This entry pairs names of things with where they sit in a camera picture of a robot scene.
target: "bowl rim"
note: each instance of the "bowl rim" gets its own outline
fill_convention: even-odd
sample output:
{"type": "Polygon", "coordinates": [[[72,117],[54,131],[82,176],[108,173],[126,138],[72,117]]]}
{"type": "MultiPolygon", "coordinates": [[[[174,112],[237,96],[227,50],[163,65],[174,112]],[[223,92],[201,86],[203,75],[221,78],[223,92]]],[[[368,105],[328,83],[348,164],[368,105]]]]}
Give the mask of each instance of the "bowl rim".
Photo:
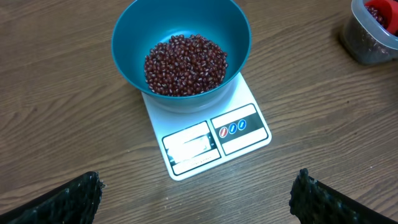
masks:
{"type": "Polygon", "coordinates": [[[212,90],[210,90],[210,91],[206,91],[206,92],[203,92],[203,93],[200,93],[200,94],[196,94],[196,95],[192,95],[192,96],[165,96],[165,95],[161,95],[161,94],[156,94],[156,93],[154,93],[154,92],[152,92],[152,91],[150,91],[150,90],[146,90],[146,89],[143,89],[143,88],[137,86],[137,85],[134,84],[130,79],[128,79],[128,77],[127,77],[127,76],[124,74],[124,72],[120,69],[120,66],[119,66],[119,64],[118,64],[118,61],[116,60],[116,57],[115,57],[115,54],[114,54],[114,47],[113,47],[113,45],[114,45],[114,35],[115,35],[115,32],[116,32],[116,28],[118,27],[118,24],[119,24],[121,18],[123,17],[124,13],[126,13],[127,10],[129,10],[129,8],[130,8],[134,3],[138,2],[138,1],[140,1],[140,0],[135,0],[134,2],[132,2],[132,3],[122,12],[122,14],[119,16],[118,21],[116,22],[116,24],[115,24],[115,26],[114,26],[114,28],[113,28],[112,39],[111,39],[111,48],[112,48],[112,58],[113,58],[113,62],[115,63],[116,68],[118,69],[119,73],[124,77],[124,79],[126,79],[130,84],[132,84],[134,87],[136,87],[137,89],[139,89],[141,92],[143,92],[143,93],[145,93],[145,94],[147,94],[147,95],[150,95],[150,96],[160,97],[160,98],[168,99],[168,100],[188,99],[188,98],[201,97],[201,96],[203,96],[203,95],[206,95],[206,94],[212,93],[212,92],[214,92],[214,91],[217,91],[217,90],[219,90],[220,88],[223,88],[223,87],[224,87],[226,84],[228,84],[232,79],[234,79],[234,78],[236,77],[236,75],[243,69],[244,65],[246,64],[246,61],[247,61],[248,58],[249,58],[250,51],[251,51],[251,44],[252,44],[251,38],[252,38],[252,35],[251,35],[250,23],[249,23],[248,18],[247,18],[246,15],[244,14],[243,10],[239,7],[239,5],[236,4],[236,2],[234,2],[233,0],[229,0],[229,1],[232,2],[232,4],[234,4],[235,7],[237,7],[237,8],[239,9],[239,11],[241,12],[242,16],[244,17],[244,20],[246,21],[246,25],[247,25],[247,28],[248,28],[248,31],[249,31],[249,48],[248,48],[248,52],[247,52],[247,54],[246,54],[246,56],[245,56],[245,58],[244,58],[244,60],[243,60],[243,63],[241,64],[241,66],[238,68],[238,70],[236,71],[236,73],[235,73],[230,79],[226,80],[226,81],[223,82],[220,86],[218,86],[218,87],[216,87],[216,88],[214,88],[214,89],[212,89],[212,90]]]}

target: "scale button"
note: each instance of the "scale button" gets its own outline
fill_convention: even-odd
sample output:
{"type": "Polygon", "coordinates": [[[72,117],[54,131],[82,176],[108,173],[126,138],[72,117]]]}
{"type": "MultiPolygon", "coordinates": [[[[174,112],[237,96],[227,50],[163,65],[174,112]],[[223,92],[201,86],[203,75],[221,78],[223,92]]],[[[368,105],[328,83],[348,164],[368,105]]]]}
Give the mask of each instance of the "scale button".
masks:
{"type": "Polygon", "coordinates": [[[229,133],[230,133],[230,134],[235,134],[235,133],[236,133],[236,130],[238,130],[236,124],[235,124],[235,123],[230,124],[230,126],[229,126],[229,133]]]}
{"type": "Polygon", "coordinates": [[[218,133],[220,138],[225,138],[227,134],[228,134],[228,129],[226,129],[226,127],[222,127],[220,129],[220,132],[218,133]]]}
{"type": "Polygon", "coordinates": [[[242,119],[238,123],[238,129],[242,131],[245,128],[246,128],[246,121],[242,119]]]}

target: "plastic container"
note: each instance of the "plastic container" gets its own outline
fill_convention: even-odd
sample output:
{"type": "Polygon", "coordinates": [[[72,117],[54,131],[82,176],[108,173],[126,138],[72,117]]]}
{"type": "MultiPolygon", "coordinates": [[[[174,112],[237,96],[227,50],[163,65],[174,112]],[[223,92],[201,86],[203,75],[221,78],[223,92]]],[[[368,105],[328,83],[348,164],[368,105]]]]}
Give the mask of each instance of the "plastic container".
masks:
{"type": "Polygon", "coordinates": [[[366,0],[352,0],[353,15],[340,32],[347,51],[365,65],[398,58],[398,37],[385,30],[365,8],[366,0]]]}

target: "container of beans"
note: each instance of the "container of beans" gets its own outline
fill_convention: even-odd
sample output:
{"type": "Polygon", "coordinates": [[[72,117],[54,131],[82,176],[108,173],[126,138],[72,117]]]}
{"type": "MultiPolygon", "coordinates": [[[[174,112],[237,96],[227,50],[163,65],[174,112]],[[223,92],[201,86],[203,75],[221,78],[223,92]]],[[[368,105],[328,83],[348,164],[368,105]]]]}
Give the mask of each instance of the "container of beans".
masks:
{"type": "Polygon", "coordinates": [[[220,98],[250,48],[249,21],[232,0],[136,0],[112,38],[123,77],[174,108],[200,108],[220,98]]]}
{"type": "Polygon", "coordinates": [[[398,58],[398,30],[392,33],[386,30],[392,22],[392,9],[382,10],[370,3],[352,0],[353,14],[340,32],[340,40],[346,50],[365,65],[398,58]]]}

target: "red bean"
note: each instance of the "red bean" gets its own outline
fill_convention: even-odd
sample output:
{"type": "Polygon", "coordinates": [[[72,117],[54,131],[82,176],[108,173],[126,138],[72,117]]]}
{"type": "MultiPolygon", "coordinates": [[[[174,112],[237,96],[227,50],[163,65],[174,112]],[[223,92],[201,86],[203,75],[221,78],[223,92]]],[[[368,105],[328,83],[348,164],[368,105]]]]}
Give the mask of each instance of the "red bean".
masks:
{"type": "Polygon", "coordinates": [[[200,34],[171,36],[145,57],[144,71],[151,91],[167,96],[190,96],[218,87],[228,64],[227,53],[200,34]]]}

